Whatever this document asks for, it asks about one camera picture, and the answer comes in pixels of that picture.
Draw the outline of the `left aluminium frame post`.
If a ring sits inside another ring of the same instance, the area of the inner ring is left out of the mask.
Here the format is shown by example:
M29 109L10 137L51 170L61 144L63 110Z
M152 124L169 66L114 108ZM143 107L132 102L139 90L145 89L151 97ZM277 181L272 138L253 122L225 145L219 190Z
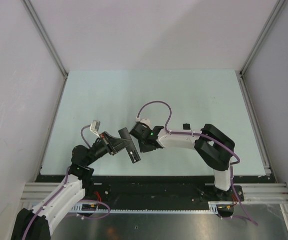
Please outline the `left aluminium frame post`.
M57 50L55 49L47 31L44 27L35 7L33 6L32 2L30 0L21 0L21 3L23 4L28 16L30 17L33 25L35 26L38 34L40 35L41 40L43 41L46 49L48 50L52 60L54 61L56 67L58 68L59 72L63 76L64 79L67 79L68 72L65 69Z

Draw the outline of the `black remote control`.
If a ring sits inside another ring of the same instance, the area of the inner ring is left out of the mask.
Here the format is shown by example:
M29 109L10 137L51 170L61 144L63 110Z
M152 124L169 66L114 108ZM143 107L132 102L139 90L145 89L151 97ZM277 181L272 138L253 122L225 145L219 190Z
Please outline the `black remote control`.
M118 131L118 133L119 133L121 138L128 140L128 142L130 143L130 145L126 148L126 150L128 152L128 155L129 155L132 163L134 164L134 163L137 163L138 161L140 161L141 158L140 158L139 153L137 151L137 148L136 148L136 146L135 146L135 144L134 144L134 142L133 142L133 140L129 134L128 129L126 127L124 127L122 129L120 129Z

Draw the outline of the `black battery cover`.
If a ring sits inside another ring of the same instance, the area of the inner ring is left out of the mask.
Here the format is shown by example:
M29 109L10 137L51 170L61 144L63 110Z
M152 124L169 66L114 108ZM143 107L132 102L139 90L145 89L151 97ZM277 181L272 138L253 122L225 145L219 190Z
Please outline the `black battery cover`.
M183 124L183 130L191 130L191 125L188 123Z

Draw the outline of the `aluminium frame post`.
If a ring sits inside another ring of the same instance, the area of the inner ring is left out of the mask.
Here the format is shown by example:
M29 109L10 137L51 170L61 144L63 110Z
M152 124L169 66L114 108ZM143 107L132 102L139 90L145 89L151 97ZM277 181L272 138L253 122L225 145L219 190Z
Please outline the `aluminium frame post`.
M58 68L59 72L63 76L64 79L67 79L68 72L65 69L57 50L55 49L47 31L44 27L35 7L33 6L32 2L30 0L21 0L21 3L23 4L28 16L30 17L33 25L35 26L38 34L40 35L41 40L43 41L46 49L48 50L52 60L54 61L56 67Z
M270 32L272 31L274 25L276 24L279 16L281 15L282 11L284 10L285 6L287 5L288 0L278 0L276 1L271 13L269 14L260 34L258 35L250 53L248 54L242 68L239 70L239 75L244 77L247 70L253 63L254 59L256 58L257 54L259 53L261 47L265 43L267 37L269 36Z

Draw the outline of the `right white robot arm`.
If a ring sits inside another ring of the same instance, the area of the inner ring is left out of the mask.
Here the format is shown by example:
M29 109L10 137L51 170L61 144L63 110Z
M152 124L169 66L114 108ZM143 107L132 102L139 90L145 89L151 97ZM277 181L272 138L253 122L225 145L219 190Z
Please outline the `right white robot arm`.
M153 129L143 122L137 122L130 134L138 140L142 153L156 149L181 148L195 150L214 171L214 194L221 201L232 195L231 158L235 143L212 124L205 124L201 132L185 129L166 130L164 126Z

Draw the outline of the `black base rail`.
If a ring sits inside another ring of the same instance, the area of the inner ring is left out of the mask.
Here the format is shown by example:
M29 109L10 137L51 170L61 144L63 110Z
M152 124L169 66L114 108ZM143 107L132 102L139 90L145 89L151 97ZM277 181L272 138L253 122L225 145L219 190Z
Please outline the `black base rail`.
M210 202L233 208L244 201L241 186L215 188L212 176L95 176L94 192L80 201L99 200L104 207L122 210L205 210Z

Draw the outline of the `right aluminium frame post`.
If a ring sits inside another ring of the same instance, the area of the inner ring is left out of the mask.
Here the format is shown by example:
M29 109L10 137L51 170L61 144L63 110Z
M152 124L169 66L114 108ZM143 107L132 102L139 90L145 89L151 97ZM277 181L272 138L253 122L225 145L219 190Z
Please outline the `right aluminium frame post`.
M276 1L271 13L269 14L260 34L258 35L250 53L248 54L242 68L239 70L239 75L244 77L247 70L253 63L254 59L256 58L257 54L259 53L261 47L265 43L267 37L269 36L270 32L272 31L274 25L276 24L279 16L281 15L282 11L284 10L285 6L287 5L288 0L278 0Z

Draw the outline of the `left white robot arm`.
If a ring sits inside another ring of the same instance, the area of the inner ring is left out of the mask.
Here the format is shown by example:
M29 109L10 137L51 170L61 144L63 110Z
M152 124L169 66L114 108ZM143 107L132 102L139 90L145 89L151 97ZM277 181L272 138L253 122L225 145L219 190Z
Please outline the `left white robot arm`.
M94 195L89 165L105 154L115 155L133 144L127 128L119 131L119 137L103 132L91 147L78 145L72 150L71 165L59 186L32 209L23 208L17 214L11 239L49 240L55 228L80 200Z

